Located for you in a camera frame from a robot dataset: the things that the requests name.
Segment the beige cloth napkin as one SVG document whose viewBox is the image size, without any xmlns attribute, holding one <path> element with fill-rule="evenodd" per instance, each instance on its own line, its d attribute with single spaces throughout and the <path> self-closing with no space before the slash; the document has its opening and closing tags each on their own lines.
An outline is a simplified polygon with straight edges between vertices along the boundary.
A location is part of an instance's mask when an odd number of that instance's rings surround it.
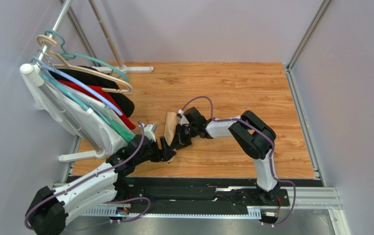
<svg viewBox="0 0 374 235">
<path fill-rule="evenodd" d="M 171 145 L 174 140 L 177 124 L 177 114 L 175 112 L 167 112 L 164 123 L 164 137 L 168 145 Z"/>
</svg>

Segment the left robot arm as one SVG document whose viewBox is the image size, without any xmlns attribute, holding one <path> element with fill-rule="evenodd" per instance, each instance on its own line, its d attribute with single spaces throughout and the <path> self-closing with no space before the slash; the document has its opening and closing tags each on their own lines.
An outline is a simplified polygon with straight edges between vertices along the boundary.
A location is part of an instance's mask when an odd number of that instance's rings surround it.
<svg viewBox="0 0 374 235">
<path fill-rule="evenodd" d="M 74 219 L 99 204 L 129 204 L 144 196 L 130 196 L 124 177 L 144 162 L 167 162 L 176 155 L 175 144 L 160 137 L 160 144 L 136 135 L 92 172 L 56 189 L 43 187 L 25 214 L 25 226 L 38 235 L 58 235 Z"/>
</svg>

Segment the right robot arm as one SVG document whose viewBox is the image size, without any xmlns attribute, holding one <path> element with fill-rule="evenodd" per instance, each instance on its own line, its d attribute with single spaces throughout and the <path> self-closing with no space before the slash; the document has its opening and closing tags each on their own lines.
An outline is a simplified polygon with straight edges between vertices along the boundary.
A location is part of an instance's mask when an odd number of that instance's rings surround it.
<svg viewBox="0 0 374 235">
<path fill-rule="evenodd" d="M 192 139 L 233 137 L 242 150 L 251 157 L 257 172 L 257 188 L 260 196 L 267 200 L 276 198 L 280 190 L 272 163 L 276 133 L 251 111 L 242 115 L 219 119 L 206 119 L 195 107 L 178 114 L 175 136 L 170 144 L 172 149 L 182 149 L 192 144 Z"/>
</svg>

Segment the green garment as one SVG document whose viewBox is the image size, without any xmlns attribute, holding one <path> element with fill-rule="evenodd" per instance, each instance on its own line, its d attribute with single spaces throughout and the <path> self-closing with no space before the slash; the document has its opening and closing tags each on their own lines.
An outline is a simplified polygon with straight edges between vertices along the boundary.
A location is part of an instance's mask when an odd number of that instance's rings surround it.
<svg viewBox="0 0 374 235">
<path fill-rule="evenodd" d="M 108 125 L 116 131 L 126 142 L 130 142 L 134 139 L 136 132 L 130 130 L 126 124 L 120 119 L 106 118 Z"/>
</svg>

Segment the red garment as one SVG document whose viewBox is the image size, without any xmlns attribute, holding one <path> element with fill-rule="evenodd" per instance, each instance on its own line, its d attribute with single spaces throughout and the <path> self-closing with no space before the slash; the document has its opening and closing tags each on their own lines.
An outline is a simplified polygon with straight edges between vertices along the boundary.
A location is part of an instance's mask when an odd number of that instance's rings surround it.
<svg viewBox="0 0 374 235">
<path fill-rule="evenodd" d="M 85 90 L 84 88 L 80 87 L 79 85 L 73 82 L 66 80 L 59 80 L 59 82 L 70 88 L 73 88 L 74 90 L 82 92 L 91 98 L 94 98 L 98 101 L 101 100 L 97 98 L 94 94 L 90 93 L 89 91 Z M 133 113 L 135 109 L 134 103 L 131 100 L 129 100 L 123 94 L 110 94 L 108 92 L 105 92 L 102 90 L 102 87 L 100 86 L 89 85 L 88 87 L 97 92 L 99 95 L 103 96 L 107 101 L 113 104 L 122 113 L 122 115 L 119 115 L 117 112 L 115 112 L 130 130 L 135 129 L 135 124 L 129 120 L 130 115 Z"/>
</svg>

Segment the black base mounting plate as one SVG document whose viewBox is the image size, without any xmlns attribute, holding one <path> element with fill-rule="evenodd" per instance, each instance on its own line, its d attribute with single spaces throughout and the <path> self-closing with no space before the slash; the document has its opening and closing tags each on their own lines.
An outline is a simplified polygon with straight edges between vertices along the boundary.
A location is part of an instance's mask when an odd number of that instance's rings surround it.
<svg viewBox="0 0 374 235">
<path fill-rule="evenodd" d="M 114 183 L 115 200 L 135 197 L 132 214 L 243 215 L 248 206 L 285 208 L 292 205 L 293 188 L 280 183 L 273 200 L 260 196 L 255 178 L 126 177 Z"/>
</svg>

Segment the white garment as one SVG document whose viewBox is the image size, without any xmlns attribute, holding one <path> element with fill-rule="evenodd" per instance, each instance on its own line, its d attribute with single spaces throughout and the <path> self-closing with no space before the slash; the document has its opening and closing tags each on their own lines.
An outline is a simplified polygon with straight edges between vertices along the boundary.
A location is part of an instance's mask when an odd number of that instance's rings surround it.
<svg viewBox="0 0 374 235">
<path fill-rule="evenodd" d="M 128 144 L 106 121 L 120 119 L 111 108 L 41 71 L 39 76 L 44 81 L 41 86 L 23 78 L 38 110 L 47 111 L 69 133 L 83 138 L 93 149 L 86 158 L 104 159 Z"/>
</svg>

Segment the white clothes rack base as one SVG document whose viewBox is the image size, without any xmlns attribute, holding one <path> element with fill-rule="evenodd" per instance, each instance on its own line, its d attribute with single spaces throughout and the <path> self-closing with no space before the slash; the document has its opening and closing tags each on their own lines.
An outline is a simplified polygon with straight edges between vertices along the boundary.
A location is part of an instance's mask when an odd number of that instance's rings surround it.
<svg viewBox="0 0 374 235">
<path fill-rule="evenodd" d="M 99 72 L 108 73 L 111 72 L 112 69 L 109 67 L 95 67 L 92 66 L 93 69 L 98 70 Z M 126 66 L 117 67 L 123 73 L 151 73 L 154 70 L 153 66 L 146 66 L 146 67 L 137 67 L 137 66 Z"/>
</svg>

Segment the black garment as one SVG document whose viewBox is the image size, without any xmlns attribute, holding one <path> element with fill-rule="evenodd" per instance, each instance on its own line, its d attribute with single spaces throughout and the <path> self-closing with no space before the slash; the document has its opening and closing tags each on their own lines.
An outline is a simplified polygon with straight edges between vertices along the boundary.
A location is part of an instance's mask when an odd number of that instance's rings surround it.
<svg viewBox="0 0 374 235">
<path fill-rule="evenodd" d="M 80 82 L 82 82 L 83 84 L 91 88 L 92 90 L 102 95 L 112 104 L 114 104 L 117 108 L 119 108 L 119 110 L 127 118 L 129 118 L 133 114 L 135 110 L 135 105 L 128 97 L 126 97 L 124 94 L 121 94 L 121 93 L 109 93 L 109 92 L 105 92 L 102 90 L 103 88 L 118 90 L 119 86 L 115 82 L 107 80 L 107 79 L 103 79 L 101 77 L 98 77 L 98 76 L 95 76 L 89 73 L 85 73 L 82 71 L 69 70 L 69 69 L 58 69 L 58 70 L 62 71 L 65 74 L 72 76 L 73 78 L 79 80 Z M 52 71 L 49 71 L 49 72 L 57 81 L 60 81 L 62 84 L 69 86 L 82 93 L 85 93 L 88 96 L 100 101 L 100 99 L 95 97 L 93 94 L 89 93 L 87 90 L 80 87 L 79 85 L 69 81 L 62 75 L 57 74 Z"/>
</svg>

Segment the teal plastic hanger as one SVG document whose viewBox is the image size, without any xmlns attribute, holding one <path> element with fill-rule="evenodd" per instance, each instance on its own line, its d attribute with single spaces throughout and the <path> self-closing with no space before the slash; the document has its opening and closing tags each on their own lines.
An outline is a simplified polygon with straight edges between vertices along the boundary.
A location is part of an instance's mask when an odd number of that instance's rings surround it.
<svg viewBox="0 0 374 235">
<path fill-rule="evenodd" d="M 48 29 L 44 32 L 44 35 L 47 36 L 48 34 L 58 36 L 61 39 L 61 43 L 60 43 L 61 51 L 59 52 L 59 54 L 62 55 L 65 58 L 66 61 L 74 60 L 76 57 L 84 58 L 84 59 L 90 60 L 92 62 L 96 62 L 100 65 L 103 65 L 104 67 L 107 67 L 107 68 L 111 69 L 111 71 L 109 72 L 109 75 L 113 75 L 113 73 L 117 73 L 118 76 L 116 76 L 116 78 L 122 78 L 126 82 L 130 81 L 130 78 L 126 74 L 121 72 L 118 68 L 116 68 L 116 67 L 114 67 L 114 66 L 112 66 L 112 65 L 110 65 L 110 64 L 108 64 L 108 63 L 106 63 L 102 60 L 99 60 L 97 58 L 94 58 L 94 57 L 91 57 L 91 56 L 88 56 L 88 55 L 85 55 L 85 54 L 80 54 L 80 53 L 67 51 L 64 47 L 65 44 L 66 44 L 66 40 L 57 31 L 52 30 L 52 29 Z"/>
</svg>

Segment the beige wooden hanger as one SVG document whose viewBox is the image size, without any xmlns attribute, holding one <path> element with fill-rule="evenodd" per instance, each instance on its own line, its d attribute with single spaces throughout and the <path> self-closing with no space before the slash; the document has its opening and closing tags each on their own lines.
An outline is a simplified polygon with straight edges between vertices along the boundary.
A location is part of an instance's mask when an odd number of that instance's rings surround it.
<svg viewBox="0 0 374 235">
<path fill-rule="evenodd" d="M 81 67 L 81 66 L 75 66 L 75 65 L 71 65 L 69 64 L 64 58 L 62 55 L 60 55 L 59 53 L 55 52 L 55 51 L 51 51 L 49 50 L 48 51 L 48 54 L 50 55 L 53 55 L 55 57 L 57 57 L 61 63 L 60 64 L 54 64 L 53 67 L 57 68 L 57 69 L 69 69 L 69 70 L 73 70 L 73 71 L 80 71 L 80 72 L 84 72 L 84 73 L 87 73 L 87 74 L 91 74 L 91 75 L 95 75 L 97 77 L 100 77 L 100 78 L 103 78 L 103 79 L 106 79 L 106 80 L 110 80 L 116 84 L 120 84 L 119 86 L 119 89 L 111 89 L 111 88 L 102 88 L 102 90 L 104 92 L 109 92 L 109 93 L 121 93 L 121 94 L 131 94 L 133 93 L 134 89 L 132 87 L 132 85 L 130 85 L 128 82 L 126 81 L 123 81 L 121 79 L 118 79 L 118 78 L 115 78 L 115 77 L 112 77 L 111 75 L 106 75 L 104 73 L 101 73 L 99 71 L 94 71 L 92 69 L 88 69 L 88 68 L 84 68 L 84 67 Z"/>
</svg>

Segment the metal clothes rack pole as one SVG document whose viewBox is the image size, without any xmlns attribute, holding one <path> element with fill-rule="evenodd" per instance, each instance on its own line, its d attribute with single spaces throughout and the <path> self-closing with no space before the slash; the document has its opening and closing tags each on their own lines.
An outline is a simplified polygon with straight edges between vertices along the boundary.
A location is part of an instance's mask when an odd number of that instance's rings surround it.
<svg viewBox="0 0 374 235">
<path fill-rule="evenodd" d="M 60 0 L 62 8 L 53 28 L 47 30 L 44 34 L 37 36 L 37 43 L 41 47 L 39 54 L 36 57 L 33 57 L 30 63 L 20 66 L 20 73 L 23 78 L 33 82 L 36 86 L 41 86 L 44 83 L 43 79 L 39 76 L 39 72 L 47 67 L 45 65 L 45 59 L 48 58 L 52 60 L 52 55 L 63 59 L 61 55 L 50 49 L 57 45 L 55 37 L 61 37 L 58 30 L 71 9 L 72 2 L 73 0 Z"/>
</svg>

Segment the blue plastic hanger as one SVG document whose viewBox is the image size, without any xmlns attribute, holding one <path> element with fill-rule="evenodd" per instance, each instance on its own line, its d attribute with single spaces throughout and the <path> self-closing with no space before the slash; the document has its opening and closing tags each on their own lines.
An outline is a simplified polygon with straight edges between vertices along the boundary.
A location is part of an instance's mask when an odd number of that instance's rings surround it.
<svg viewBox="0 0 374 235">
<path fill-rule="evenodd" d="M 34 60 L 40 65 L 40 67 L 43 70 L 48 70 L 48 71 L 51 71 L 51 72 L 54 72 L 56 74 L 61 75 L 62 77 L 64 77 L 67 80 L 69 80 L 70 82 L 78 85 L 79 87 L 83 88 L 87 92 L 89 92 L 92 95 L 94 95 L 95 97 L 97 97 L 100 101 L 102 101 L 104 104 L 106 104 L 111 109 L 113 109 L 119 116 L 123 116 L 123 112 L 116 105 L 114 105 L 113 103 L 111 103 L 108 99 L 106 99 L 104 96 L 102 96 L 101 94 L 99 94 L 98 92 L 96 92 L 95 90 L 93 90 L 92 88 L 88 87 L 86 84 L 84 84 L 81 81 L 77 80 L 76 78 L 74 78 L 74 77 L 72 77 L 72 76 L 70 76 L 70 75 L 68 75 L 68 74 L 66 74 L 66 73 L 58 70 L 57 68 L 55 68 L 53 66 L 46 65 L 42 60 L 38 59 L 35 56 L 32 58 L 32 61 L 34 61 Z"/>
</svg>

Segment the thin metal rod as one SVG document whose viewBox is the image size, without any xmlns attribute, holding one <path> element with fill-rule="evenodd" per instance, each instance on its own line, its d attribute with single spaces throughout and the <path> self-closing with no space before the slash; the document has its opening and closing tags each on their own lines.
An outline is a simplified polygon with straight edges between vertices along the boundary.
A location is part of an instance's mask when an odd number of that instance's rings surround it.
<svg viewBox="0 0 374 235">
<path fill-rule="evenodd" d="M 106 25 L 104 23 L 104 20 L 103 20 L 101 14 L 100 14 L 100 12 L 99 12 L 99 10 L 98 10 L 95 2 L 94 2 L 94 0 L 88 0 L 88 2 L 90 4 L 90 7 L 91 7 L 91 9 L 92 9 L 95 17 L 96 17 L 96 20 L 97 20 L 98 24 L 99 24 L 99 26 L 100 26 L 100 28 L 101 28 L 101 30 L 103 32 L 103 35 L 104 35 L 104 37 L 105 37 L 105 39 L 106 39 L 106 41 L 108 43 L 108 46 L 109 46 L 109 48 L 110 48 L 110 50 L 111 50 L 111 52 L 113 54 L 113 57 L 115 58 L 115 60 L 116 60 L 116 62 L 118 64 L 118 68 L 121 71 L 123 71 L 125 69 L 125 66 L 122 63 L 122 61 L 121 61 L 121 59 L 120 59 L 120 57 L 118 55 L 117 49 L 116 49 L 116 47 L 115 47 L 115 45 L 114 45 L 114 43 L 113 43 L 113 41 L 111 39 L 109 31 L 108 31 L 108 29 L 107 29 L 107 27 L 106 27 Z"/>
</svg>

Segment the aluminium frame rail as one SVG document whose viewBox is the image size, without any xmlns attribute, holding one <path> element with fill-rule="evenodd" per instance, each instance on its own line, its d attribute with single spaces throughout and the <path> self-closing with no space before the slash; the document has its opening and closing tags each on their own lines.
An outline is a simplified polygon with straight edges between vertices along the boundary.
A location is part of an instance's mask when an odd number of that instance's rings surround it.
<svg viewBox="0 0 374 235">
<path fill-rule="evenodd" d="M 128 178 L 118 186 L 72 182 L 40 189 L 25 223 L 38 235 L 58 235 L 82 215 L 118 223 L 148 217 L 267 220 L 270 227 L 283 228 L 297 222 L 302 212 L 311 222 L 325 212 L 337 235 L 350 233 L 336 189 L 317 180 L 297 180 L 295 188 L 283 183 L 270 199 L 251 179 Z"/>
</svg>

